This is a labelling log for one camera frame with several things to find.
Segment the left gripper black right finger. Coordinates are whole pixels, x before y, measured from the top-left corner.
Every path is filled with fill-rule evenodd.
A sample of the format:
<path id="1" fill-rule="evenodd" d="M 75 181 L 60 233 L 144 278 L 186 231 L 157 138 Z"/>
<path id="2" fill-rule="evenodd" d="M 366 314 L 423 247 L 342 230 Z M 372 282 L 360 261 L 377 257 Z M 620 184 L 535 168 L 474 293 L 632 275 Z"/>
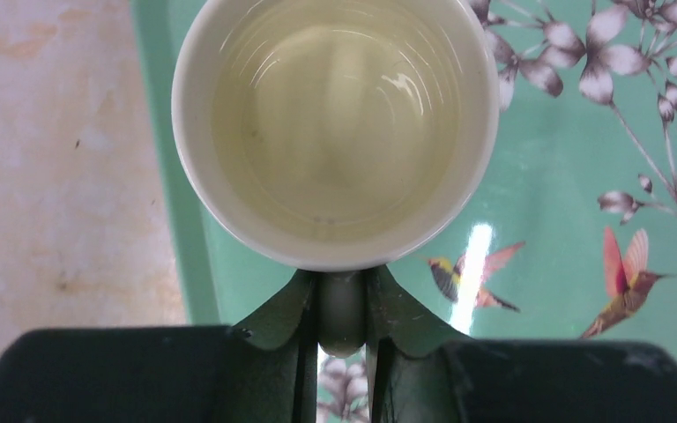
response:
<path id="1" fill-rule="evenodd" d="M 471 338 L 364 273 L 374 422 L 677 422 L 677 362 L 642 342 Z"/>

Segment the pale yellow mug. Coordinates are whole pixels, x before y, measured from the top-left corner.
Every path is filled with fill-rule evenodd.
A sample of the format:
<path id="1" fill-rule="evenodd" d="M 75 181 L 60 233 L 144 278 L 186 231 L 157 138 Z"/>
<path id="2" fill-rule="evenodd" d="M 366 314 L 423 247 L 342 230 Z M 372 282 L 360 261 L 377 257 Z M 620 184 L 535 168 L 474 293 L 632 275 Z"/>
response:
<path id="1" fill-rule="evenodd" d="M 366 341 L 359 271 L 459 215 L 499 115 L 466 1 L 207 1 L 171 89 L 197 197 L 243 245 L 318 274 L 318 340 L 339 357 Z"/>

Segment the green floral serving tray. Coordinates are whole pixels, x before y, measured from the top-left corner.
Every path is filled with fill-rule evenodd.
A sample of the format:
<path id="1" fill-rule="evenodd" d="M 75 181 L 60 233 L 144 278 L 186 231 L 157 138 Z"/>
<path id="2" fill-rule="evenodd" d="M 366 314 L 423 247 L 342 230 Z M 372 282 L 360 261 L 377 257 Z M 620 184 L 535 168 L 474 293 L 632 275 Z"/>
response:
<path id="1" fill-rule="evenodd" d="M 600 334 L 657 345 L 677 361 L 677 11 L 613 1 L 480 2 L 513 56 L 487 174 L 424 252 L 522 248 L 486 283 L 517 312 L 445 299 L 415 257 L 390 275 L 451 327 L 476 338 L 578 336 L 608 303 L 604 232 L 648 237 L 658 274 L 645 303 Z"/>

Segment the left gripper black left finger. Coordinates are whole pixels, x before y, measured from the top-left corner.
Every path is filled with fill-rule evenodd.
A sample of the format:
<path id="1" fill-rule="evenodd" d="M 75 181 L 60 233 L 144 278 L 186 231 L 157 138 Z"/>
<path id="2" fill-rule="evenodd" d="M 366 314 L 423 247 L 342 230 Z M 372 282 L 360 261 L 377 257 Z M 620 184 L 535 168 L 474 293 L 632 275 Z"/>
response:
<path id="1" fill-rule="evenodd" d="M 0 422 L 312 422 L 316 279 L 234 325 L 29 331 L 0 357 Z"/>

